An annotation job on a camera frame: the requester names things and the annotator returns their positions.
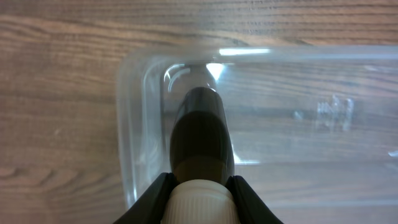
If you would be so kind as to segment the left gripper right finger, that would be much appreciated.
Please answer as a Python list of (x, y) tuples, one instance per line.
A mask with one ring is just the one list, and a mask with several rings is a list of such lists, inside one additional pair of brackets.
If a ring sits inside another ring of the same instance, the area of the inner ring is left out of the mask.
[(231, 176), (225, 187), (233, 196), (241, 224), (283, 224), (242, 176)]

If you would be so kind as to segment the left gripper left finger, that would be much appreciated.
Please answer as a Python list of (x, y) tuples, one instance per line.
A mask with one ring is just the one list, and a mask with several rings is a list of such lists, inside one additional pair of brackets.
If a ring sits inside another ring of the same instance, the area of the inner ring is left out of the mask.
[(114, 224), (161, 224), (170, 194), (177, 185), (173, 173), (161, 173)]

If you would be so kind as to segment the black bottle white cap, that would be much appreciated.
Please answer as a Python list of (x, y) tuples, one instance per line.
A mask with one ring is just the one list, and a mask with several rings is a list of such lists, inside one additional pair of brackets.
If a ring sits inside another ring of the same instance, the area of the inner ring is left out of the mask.
[(221, 97), (211, 88), (185, 95), (170, 137), (170, 166), (179, 184), (162, 223), (239, 223), (226, 188), (234, 174), (232, 144)]

